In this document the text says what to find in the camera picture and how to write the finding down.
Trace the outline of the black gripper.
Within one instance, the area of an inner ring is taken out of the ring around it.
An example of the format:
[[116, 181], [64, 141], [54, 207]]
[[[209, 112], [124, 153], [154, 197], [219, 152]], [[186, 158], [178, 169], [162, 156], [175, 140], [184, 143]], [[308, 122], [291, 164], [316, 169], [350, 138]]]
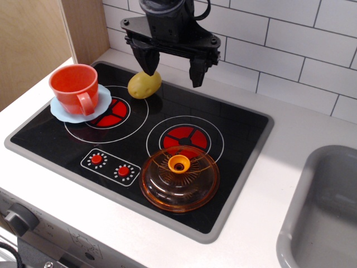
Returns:
[[160, 53], [190, 59], [189, 76], [194, 88], [202, 86], [207, 65], [220, 59], [220, 40], [198, 22], [207, 18], [211, 6], [201, 15], [193, 5], [141, 5], [145, 15], [124, 18], [126, 42], [142, 70], [153, 76], [160, 62]]

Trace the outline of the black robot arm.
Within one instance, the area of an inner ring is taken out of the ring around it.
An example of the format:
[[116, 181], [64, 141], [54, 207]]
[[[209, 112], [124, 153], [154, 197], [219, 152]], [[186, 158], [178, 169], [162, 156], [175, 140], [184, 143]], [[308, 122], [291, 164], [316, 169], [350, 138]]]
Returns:
[[144, 16], [124, 18], [126, 43], [142, 70], [152, 76], [160, 62], [160, 54], [170, 54], [190, 61], [189, 76], [193, 87], [200, 87], [208, 68], [220, 59], [220, 39], [202, 28], [198, 22], [211, 11], [195, 16], [193, 1], [140, 1]]

